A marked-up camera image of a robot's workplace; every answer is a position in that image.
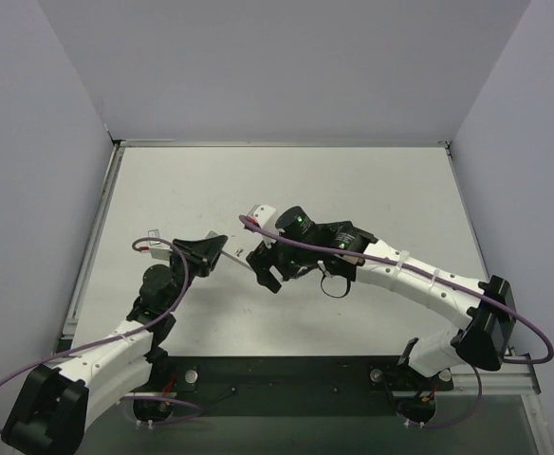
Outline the black tv remote control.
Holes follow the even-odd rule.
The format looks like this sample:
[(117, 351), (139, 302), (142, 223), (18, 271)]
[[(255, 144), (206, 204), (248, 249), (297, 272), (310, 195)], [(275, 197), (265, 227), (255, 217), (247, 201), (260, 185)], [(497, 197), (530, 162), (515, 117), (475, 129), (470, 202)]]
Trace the black tv remote control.
[(354, 225), (350, 221), (339, 221), (317, 224), (317, 228), (323, 235), (336, 236), (339, 232), (350, 232)]

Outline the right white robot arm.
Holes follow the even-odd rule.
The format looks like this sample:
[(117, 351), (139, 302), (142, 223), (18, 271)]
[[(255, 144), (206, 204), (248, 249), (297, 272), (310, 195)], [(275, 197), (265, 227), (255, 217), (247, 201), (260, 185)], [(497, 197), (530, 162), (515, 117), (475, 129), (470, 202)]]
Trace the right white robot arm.
[(485, 371), (501, 368), (515, 325), (507, 280), (491, 276), (480, 281), (441, 270), (350, 221), (316, 223), (299, 206), (283, 213), (255, 206), (240, 219), (262, 236), (246, 261), (258, 283), (272, 293), (313, 270), (346, 284), (381, 287), (450, 324), (437, 334), (410, 340), (401, 365), (427, 378), (463, 363)]

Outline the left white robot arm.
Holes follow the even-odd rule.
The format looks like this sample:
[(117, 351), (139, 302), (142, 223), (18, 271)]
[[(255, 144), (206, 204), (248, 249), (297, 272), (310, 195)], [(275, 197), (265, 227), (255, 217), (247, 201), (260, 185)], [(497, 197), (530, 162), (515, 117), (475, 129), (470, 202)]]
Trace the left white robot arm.
[(226, 256), (244, 265), (247, 251), (232, 236), (162, 243), (148, 238), (156, 259), (142, 275), (132, 310), (108, 337), (69, 354), (56, 367), (28, 374), (1, 431), (1, 440), (23, 454), (73, 454), (89, 426), (125, 394), (156, 390), (167, 381), (161, 342), (175, 325), (174, 304), (196, 278), (206, 278)]

